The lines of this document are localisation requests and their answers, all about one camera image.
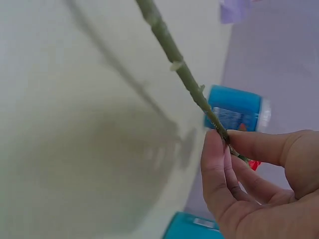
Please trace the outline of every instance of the white surface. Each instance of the white surface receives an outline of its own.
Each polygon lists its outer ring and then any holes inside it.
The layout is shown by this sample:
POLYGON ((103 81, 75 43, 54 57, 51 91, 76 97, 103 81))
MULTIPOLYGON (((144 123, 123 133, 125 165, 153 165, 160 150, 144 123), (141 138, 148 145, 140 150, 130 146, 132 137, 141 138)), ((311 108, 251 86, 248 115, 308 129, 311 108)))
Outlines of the white surface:
MULTIPOLYGON (((165 116, 132 90, 63 1, 2 1, 0 237, 160 238, 196 173, 201 112, 134 1, 76 3, 165 116)), ((217 1, 158 4, 207 92, 220 81, 230 34, 217 1)))

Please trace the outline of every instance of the purple object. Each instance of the purple object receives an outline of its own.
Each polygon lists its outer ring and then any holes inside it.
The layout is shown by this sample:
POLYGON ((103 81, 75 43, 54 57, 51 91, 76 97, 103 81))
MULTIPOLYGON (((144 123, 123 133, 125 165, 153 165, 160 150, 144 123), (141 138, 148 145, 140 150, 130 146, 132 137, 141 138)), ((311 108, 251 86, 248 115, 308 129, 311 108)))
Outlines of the purple object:
POLYGON ((238 23, 248 15, 251 0, 219 0, 219 3, 221 23, 238 23))

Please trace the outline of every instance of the white bottle cap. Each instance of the white bottle cap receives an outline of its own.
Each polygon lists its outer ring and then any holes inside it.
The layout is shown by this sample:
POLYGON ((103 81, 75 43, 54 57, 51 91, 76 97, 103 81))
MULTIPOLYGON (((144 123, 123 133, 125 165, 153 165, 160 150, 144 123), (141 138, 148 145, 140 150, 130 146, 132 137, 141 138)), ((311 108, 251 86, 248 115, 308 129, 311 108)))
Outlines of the white bottle cap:
POLYGON ((262 98, 256 131, 264 133, 271 118, 270 101, 262 98))

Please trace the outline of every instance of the red object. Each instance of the red object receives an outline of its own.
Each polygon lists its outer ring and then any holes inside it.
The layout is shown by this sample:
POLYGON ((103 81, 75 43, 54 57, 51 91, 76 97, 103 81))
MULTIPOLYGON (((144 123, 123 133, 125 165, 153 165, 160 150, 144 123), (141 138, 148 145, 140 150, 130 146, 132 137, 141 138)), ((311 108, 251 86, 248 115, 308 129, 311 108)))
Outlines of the red object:
POLYGON ((250 160, 248 162, 249 166, 251 167, 252 170, 256 171, 256 169, 258 168, 258 166, 261 164, 261 162, 258 161, 254 161, 254 160, 250 160))

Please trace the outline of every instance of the teal object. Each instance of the teal object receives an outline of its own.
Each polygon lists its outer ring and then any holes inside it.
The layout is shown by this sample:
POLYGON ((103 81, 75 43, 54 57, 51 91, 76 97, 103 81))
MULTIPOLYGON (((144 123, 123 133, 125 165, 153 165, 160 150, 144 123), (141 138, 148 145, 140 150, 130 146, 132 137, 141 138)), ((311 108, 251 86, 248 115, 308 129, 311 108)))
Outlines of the teal object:
POLYGON ((163 239, 224 239, 216 222, 177 212, 163 239))
MULTIPOLYGON (((214 85, 208 103, 226 129, 238 130, 244 125, 246 131, 265 131, 271 116, 269 101, 261 96, 214 85)), ((207 116, 204 125, 214 128, 207 116)))

